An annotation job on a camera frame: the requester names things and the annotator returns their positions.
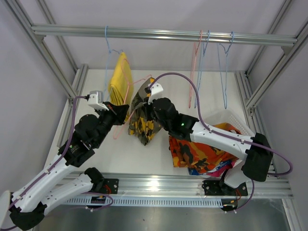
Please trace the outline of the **green camouflage trousers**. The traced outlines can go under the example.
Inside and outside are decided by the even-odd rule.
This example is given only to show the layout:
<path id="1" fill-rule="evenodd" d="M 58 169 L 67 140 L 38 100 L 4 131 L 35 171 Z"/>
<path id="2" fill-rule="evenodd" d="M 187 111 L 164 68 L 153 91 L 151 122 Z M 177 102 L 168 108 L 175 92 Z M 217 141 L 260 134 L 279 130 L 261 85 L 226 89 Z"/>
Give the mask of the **green camouflage trousers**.
<path id="1" fill-rule="evenodd" d="M 129 119 L 128 134 L 134 135 L 139 139 L 144 146 L 155 137 L 155 135 L 161 130 L 161 126 L 146 113 L 147 102 L 145 98 L 149 97 L 149 94 L 145 91 L 154 78 L 148 78 L 132 99 L 130 113 L 132 116 Z"/>

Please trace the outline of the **pink hanger with camouflage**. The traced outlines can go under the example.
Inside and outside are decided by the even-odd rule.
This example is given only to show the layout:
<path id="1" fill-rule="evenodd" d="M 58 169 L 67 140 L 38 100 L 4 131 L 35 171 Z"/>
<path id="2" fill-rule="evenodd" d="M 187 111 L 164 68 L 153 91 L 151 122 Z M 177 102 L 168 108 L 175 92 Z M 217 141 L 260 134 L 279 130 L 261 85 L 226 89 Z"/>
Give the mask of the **pink hanger with camouflage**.
<path id="1" fill-rule="evenodd" d="M 129 61 L 128 61 L 126 58 L 124 58 L 124 59 L 122 60 L 122 62 L 121 62 L 121 71 L 122 71 L 122 73 L 124 74 L 125 80 L 126 80 L 126 82 L 127 82 L 127 91 L 126 91 L 126 94 L 125 94 L 125 97 L 124 97 L 124 100 L 123 100 L 123 104 L 126 103 L 126 100 L 127 100 L 127 97 L 128 97 L 128 93 L 129 93 L 130 86 L 134 86 L 135 84 L 137 84 L 137 83 L 139 83 L 139 82 L 145 82 L 145 81 L 147 80 L 148 77 L 152 77 L 152 75 L 149 74 L 149 75 L 146 76 L 146 78 L 140 78 L 140 79 L 138 79 L 137 81 L 130 82 L 129 79 L 128 79 L 128 77 L 127 77 L 127 75 L 126 75 L 126 73 L 125 73 L 125 70 L 124 70 L 124 62 L 126 62 L 126 63 L 129 65 Z M 131 119 L 131 117 L 133 116 L 134 112 L 135 112 L 135 111 L 133 111 L 133 112 L 129 115 L 129 117 L 128 117 L 127 120 L 124 120 L 124 124 L 122 125 L 122 128 L 120 129 L 120 131 L 119 131 L 118 133 L 117 133 L 117 131 L 118 131 L 118 126 L 116 126 L 116 128 L 115 128 L 115 130 L 114 130 L 114 133 L 113 133 L 113 139 L 114 139 L 114 140 L 117 140 L 117 139 L 120 137 L 120 135 L 121 135 L 122 132 L 124 131 L 124 128 L 125 128 L 124 126 L 126 126 L 126 125 L 129 124 L 130 119 Z"/>

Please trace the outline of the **orange camouflage trousers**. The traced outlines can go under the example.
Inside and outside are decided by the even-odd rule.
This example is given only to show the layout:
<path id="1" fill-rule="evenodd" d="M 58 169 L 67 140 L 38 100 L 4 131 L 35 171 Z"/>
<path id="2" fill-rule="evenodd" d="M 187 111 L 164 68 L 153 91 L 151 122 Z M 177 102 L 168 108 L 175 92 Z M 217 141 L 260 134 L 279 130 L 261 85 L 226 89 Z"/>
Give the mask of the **orange camouflage trousers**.
<path id="1" fill-rule="evenodd" d="M 179 140 L 169 136 L 169 150 L 173 159 L 173 166 L 178 168 L 194 168 L 209 171 L 222 161 L 238 161 L 234 155 L 199 142 Z"/>

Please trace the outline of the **blue white patterned trousers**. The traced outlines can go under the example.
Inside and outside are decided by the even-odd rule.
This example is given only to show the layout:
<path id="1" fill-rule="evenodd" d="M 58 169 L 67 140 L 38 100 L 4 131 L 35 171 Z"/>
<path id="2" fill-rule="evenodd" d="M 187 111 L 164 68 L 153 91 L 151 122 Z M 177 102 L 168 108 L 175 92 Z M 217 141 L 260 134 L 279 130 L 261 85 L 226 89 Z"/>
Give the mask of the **blue white patterned trousers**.
<path id="1" fill-rule="evenodd" d="M 219 177 L 225 170 L 228 170 L 230 168 L 233 168 L 236 161 L 222 161 L 220 162 L 216 167 L 214 167 L 212 170 L 206 171 L 204 169 L 197 171 L 194 168 L 188 168 L 189 175 L 192 176 L 210 176 L 210 177 Z"/>

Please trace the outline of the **pink wire hanger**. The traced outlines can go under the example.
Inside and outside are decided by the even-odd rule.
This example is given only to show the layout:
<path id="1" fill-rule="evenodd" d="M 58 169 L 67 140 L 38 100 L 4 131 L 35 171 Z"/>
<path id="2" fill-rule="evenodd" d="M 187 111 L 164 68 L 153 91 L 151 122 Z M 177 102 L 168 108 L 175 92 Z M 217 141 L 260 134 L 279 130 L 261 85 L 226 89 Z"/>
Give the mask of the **pink wire hanger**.
<path id="1" fill-rule="evenodd" d="M 190 80 L 193 82 L 194 81 L 194 73 L 195 73 L 195 66 L 196 66 L 196 57 L 199 51 L 199 47 L 202 41 L 202 36 L 203 36 L 203 31 L 200 30 L 199 33 L 199 38 L 197 42 L 193 43 L 193 49 L 192 49 L 192 61 L 191 61 L 191 71 L 190 71 Z M 193 93 L 193 87 L 190 85 L 189 88 L 189 98 L 188 98 L 188 108 L 191 108 L 192 104 L 192 93 Z"/>

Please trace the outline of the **white plastic basket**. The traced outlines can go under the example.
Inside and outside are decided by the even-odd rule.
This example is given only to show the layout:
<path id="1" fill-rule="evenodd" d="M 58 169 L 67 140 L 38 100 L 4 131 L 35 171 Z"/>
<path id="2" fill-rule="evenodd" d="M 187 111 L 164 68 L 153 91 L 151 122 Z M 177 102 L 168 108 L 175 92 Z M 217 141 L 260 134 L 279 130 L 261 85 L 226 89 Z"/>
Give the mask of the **white plastic basket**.
<path id="1" fill-rule="evenodd" d="M 214 111 L 204 116 L 203 119 L 207 124 L 225 131 L 250 137 L 255 136 L 255 133 L 246 125 L 245 121 L 229 109 Z"/>

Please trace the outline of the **blue hanger with blue trousers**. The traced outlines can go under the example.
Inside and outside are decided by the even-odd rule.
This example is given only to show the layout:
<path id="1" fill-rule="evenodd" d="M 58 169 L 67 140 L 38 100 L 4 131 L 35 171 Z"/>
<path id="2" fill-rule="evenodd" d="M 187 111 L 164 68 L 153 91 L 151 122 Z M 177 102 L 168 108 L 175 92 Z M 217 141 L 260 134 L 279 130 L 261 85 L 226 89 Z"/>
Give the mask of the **blue hanger with blue trousers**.
<path id="1" fill-rule="evenodd" d="M 208 36 L 207 36 L 206 42 L 202 42 L 202 49 L 201 49 L 200 55 L 199 55 L 197 83 L 196 83 L 197 92 L 199 92 L 199 89 L 200 89 L 200 86 L 201 86 L 203 64 L 204 64 L 204 59 L 205 59 L 205 54 L 206 54 L 207 46 L 208 46 L 209 39 L 210 39 L 210 33 L 211 33 L 210 30 L 208 30 L 208 32 L 207 32 Z"/>

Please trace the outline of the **pink trousers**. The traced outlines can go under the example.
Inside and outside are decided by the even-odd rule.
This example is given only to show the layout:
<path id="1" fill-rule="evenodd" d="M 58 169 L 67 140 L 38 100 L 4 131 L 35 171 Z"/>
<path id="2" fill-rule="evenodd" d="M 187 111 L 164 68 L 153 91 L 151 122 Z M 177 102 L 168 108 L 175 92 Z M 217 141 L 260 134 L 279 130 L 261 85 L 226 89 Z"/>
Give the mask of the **pink trousers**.
<path id="1" fill-rule="evenodd" d="M 220 177 L 224 173 L 225 170 L 231 169 L 231 168 L 233 168 L 233 166 L 234 166 L 234 163 L 225 165 L 225 166 L 221 167 L 219 170 L 216 170 L 214 172 L 207 172 L 207 175 L 209 175 L 211 177 Z"/>

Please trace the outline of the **blue hanger with orange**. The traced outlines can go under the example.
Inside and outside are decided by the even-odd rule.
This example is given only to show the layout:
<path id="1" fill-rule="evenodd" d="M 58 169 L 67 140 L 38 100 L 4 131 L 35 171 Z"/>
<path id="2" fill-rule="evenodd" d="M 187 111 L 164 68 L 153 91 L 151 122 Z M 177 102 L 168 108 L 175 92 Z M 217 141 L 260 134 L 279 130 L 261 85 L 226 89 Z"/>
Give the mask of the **blue hanger with orange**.
<path id="1" fill-rule="evenodd" d="M 228 96 L 227 96 L 227 85 L 228 85 L 228 63 L 229 63 L 229 52 L 230 48 L 234 41 L 234 32 L 232 31 L 231 39 L 229 41 L 228 47 L 225 47 L 222 43 L 217 44 L 217 53 L 218 53 L 218 67 L 219 67 L 219 75 L 220 75 L 220 82 L 221 82 L 221 89 L 222 89 L 222 97 L 223 97 L 223 106 L 224 109 L 228 108 Z M 222 64 L 221 64 L 221 58 L 220 58 L 220 47 L 223 49 L 224 55 L 225 55 L 225 70 L 224 75 L 222 73 Z"/>

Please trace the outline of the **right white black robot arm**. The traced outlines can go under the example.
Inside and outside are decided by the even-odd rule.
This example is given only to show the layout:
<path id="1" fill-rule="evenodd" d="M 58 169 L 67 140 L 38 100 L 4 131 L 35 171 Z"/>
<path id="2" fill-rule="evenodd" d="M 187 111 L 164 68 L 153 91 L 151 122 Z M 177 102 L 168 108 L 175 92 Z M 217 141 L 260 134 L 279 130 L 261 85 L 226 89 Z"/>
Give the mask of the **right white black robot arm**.
<path id="1" fill-rule="evenodd" d="M 168 98 L 145 98 L 146 112 L 168 134 L 181 141 L 206 144 L 226 151 L 241 160 L 239 166 L 226 170 L 219 183 L 223 194 L 231 194 L 248 180 L 264 182 L 273 152 L 265 135 L 245 136 L 231 133 L 179 113 Z"/>

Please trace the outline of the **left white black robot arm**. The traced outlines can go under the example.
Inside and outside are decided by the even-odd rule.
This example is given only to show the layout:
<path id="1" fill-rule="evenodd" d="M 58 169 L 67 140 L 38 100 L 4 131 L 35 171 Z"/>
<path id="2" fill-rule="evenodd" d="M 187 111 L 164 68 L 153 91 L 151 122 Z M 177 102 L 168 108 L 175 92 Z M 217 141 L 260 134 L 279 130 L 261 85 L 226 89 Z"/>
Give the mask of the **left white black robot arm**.
<path id="1" fill-rule="evenodd" d="M 9 212 L 16 227 L 23 231 L 35 227 L 54 208 L 76 195 L 112 192 L 108 180 L 94 167 L 86 169 L 75 180 L 54 187 L 95 154 L 113 126 L 124 124 L 128 109 L 127 104 L 116 106 L 104 102 L 96 110 L 97 115 L 82 116 L 52 162 L 26 186 L 11 194 Z"/>

